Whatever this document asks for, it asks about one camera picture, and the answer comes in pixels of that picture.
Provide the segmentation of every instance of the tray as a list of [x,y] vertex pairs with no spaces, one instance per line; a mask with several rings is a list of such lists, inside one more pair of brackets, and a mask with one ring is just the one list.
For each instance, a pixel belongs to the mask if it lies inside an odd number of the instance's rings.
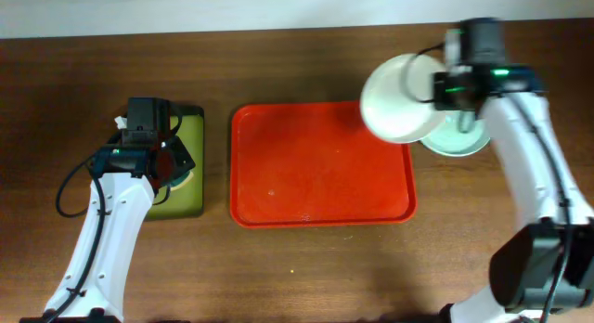
[[248,228],[402,223],[417,207],[407,145],[358,102],[248,105],[232,120],[230,209]]

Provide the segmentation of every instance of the wood grain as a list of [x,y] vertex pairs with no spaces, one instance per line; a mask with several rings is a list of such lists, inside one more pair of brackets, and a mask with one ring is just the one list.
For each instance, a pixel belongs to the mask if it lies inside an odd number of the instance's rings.
[[[145,95],[204,108],[205,214],[143,225],[127,322],[374,320],[434,312],[478,291],[489,258],[513,233],[514,206],[491,148],[450,159],[414,144],[420,203],[403,225],[247,230],[228,214],[234,109],[358,99],[374,68],[440,41],[447,26],[1,41],[1,320],[41,314],[83,221],[54,212],[58,185],[110,135],[126,99]],[[593,29],[592,19],[506,24],[510,56],[549,88],[562,149],[590,202]],[[65,207],[85,205],[88,185],[77,177]],[[593,317],[585,309],[553,321]]]

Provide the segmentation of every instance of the wooden table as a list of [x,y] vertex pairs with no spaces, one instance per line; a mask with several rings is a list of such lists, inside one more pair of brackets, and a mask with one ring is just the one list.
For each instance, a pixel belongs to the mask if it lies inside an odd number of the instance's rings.
[[[1,320],[42,313],[83,222],[54,211],[58,185],[113,132],[127,98],[145,95],[204,107],[205,214],[143,225],[126,284],[127,322],[373,320],[434,312],[478,291],[514,228],[491,148],[452,159],[412,145],[420,203],[403,225],[247,230],[228,214],[233,109],[357,99],[374,68],[435,44],[447,26],[1,41]],[[593,29],[591,19],[506,24],[513,61],[533,66],[550,90],[552,121],[590,202]],[[65,207],[85,206],[88,185],[76,177]],[[593,310],[553,321],[585,321]]]

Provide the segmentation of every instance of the wooden tabletop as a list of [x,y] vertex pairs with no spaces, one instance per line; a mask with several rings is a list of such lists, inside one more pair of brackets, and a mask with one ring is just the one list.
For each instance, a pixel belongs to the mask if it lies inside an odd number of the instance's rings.
[[[514,205],[491,148],[463,159],[411,146],[419,208],[396,226],[248,230],[229,216],[229,119],[240,105],[358,99],[383,61],[448,25],[202,32],[0,41],[0,317],[38,316],[83,219],[60,218],[65,174],[114,130],[127,98],[204,108],[205,213],[145,223],[126,283],[127,322],[350,322],[435,312],[487,282]],[[514,62],[549,89],[575,179],[594,202],[594,20],[506,24]],[[64,200],[88,203],[77,176]],[[553,322],[588,320],[575,310]]]

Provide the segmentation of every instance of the green light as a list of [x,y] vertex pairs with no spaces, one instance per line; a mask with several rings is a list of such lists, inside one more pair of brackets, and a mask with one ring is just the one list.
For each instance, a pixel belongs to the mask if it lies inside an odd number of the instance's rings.
[[448,88],[448,89],[446,89],[445,91],[446,91],[447,93],[455,93],[455,92],[460,92],[460,91],[464,91],[464,90],[465,90],[465,88],[464,88],[464,87],[462,87],[462,86],[459,86],[459,87],[452,87],[452,88]]
[[491,72],[493,72],[494,75],[499,76],[499,77],[507,76],[510,74],[510,70],[508,70],[508,69],[495,69],[495,70],[492,70]]

